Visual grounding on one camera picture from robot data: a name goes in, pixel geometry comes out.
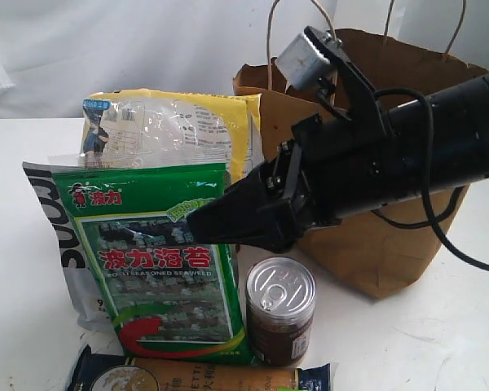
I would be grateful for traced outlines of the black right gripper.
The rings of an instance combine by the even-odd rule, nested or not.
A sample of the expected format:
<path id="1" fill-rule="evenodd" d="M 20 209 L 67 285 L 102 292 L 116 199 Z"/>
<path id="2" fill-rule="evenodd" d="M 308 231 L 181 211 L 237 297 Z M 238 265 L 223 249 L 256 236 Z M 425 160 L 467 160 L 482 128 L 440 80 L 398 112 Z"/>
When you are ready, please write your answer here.
<path id="1" fill-rule="evenodd" d="M 267 161 L 187 216 L 194 241 L 286 253 L 309 230 L 417 198 L 424 118 L 387 112 L 382 123 L 382 136 L 371 125 L 318 114 L 292 126 L 262 125 Z"/>

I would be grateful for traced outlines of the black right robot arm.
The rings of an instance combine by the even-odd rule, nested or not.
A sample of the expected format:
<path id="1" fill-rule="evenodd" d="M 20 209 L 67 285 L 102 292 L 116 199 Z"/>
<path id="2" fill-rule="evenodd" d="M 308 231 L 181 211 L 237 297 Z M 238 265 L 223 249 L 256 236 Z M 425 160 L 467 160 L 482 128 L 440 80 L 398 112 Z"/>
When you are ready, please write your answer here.
<path id="1" fill-rule="evenodd" d="M 489 73 L 382 115 L 386 133 L 362 144 L 368 121 L 293 126 L 278 157 L 259 165 L 188 218 L 205 244 L 247 244 L 282 253 L 311 229 L 489 178 Z"/>

